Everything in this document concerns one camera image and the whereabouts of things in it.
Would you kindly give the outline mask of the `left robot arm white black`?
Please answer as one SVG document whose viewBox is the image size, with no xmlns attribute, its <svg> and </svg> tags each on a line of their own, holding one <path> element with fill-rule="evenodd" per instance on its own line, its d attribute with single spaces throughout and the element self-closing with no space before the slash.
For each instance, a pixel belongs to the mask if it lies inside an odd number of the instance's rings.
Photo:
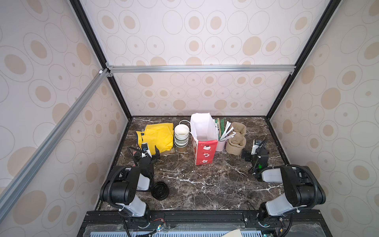
<svg viewBox="0 0 379 237">
<path fill-rule="evenodd" d="M 127 147 L 134 166 L 115 166 L 100 189 L 100 201 L 116 208 L 130 223 L 146 227 L 151 215 L 148 204 L 140 200 L 137 192 L 150 191 L 154 185 L 154 163 L 160 158 L 158 147 L 151 151 L 147 143 L 140 148 Z"/>
</svg>

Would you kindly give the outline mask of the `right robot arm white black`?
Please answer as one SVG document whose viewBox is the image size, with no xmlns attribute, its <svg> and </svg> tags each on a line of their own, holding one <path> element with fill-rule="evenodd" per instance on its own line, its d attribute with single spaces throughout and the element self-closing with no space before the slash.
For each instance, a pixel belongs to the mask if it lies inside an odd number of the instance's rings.
<svg viewBox="0 0 379 237">
<path fill-rule="evenodd" d="M 307 166 L 268 166 L 269 151 L 256 147 L 253 151 L 242 150 L 241 157 L 252 164 L 248 173 L 258 181 L 282 184 L 284 193 L 264 202 L 258 209 L 257 219 L 286 216 L 304 209 L 313 209 L 326 202 L 326 194 L 317 178 Z"/>
</svg>

